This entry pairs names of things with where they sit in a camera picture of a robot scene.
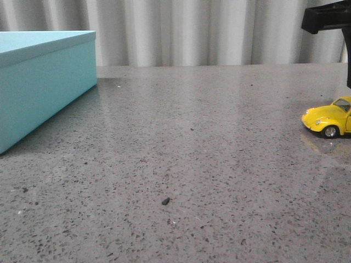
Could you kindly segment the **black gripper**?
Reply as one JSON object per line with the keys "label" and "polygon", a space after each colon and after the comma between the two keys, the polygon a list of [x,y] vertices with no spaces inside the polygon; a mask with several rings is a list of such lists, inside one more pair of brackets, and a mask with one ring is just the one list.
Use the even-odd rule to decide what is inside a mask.
{"label": "black gripper", "polygon": [[351,88],[351,29],[350,1],[339,1],[306,8],[301,28],[311,34],[323,30],[342,29],[347,49],[347,87]]}

